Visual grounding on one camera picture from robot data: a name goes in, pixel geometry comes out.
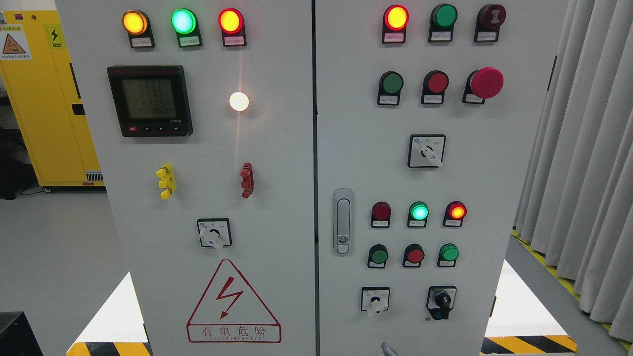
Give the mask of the silver robotic hand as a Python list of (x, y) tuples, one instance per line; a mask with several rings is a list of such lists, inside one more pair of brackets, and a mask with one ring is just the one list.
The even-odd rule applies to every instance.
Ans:
[(384, 356), (398, 356), (396, 350), (394, 350), (393, 347), (386, 342), (381, 343), (381, 350)]

